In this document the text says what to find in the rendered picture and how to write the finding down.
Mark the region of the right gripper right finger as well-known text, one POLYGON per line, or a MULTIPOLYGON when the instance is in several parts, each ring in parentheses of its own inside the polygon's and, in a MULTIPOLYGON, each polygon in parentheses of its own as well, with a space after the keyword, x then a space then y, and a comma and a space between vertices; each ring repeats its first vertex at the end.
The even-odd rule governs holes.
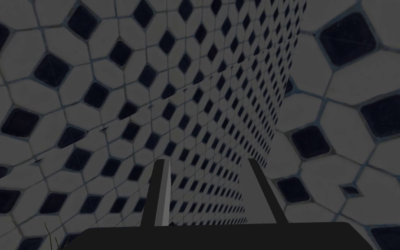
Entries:
POLYGON ((289 223, 256 159, 242 161, 239 186, 249 224, 289 223))

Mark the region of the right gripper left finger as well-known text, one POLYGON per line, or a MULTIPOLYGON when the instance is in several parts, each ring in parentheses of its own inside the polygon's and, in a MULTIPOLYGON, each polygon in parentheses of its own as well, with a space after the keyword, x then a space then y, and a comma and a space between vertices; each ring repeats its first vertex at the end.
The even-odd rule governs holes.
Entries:
POLYGON ((168 226, 171 196, 169 159, 157 159, 151 175, 141 227, 168 226))

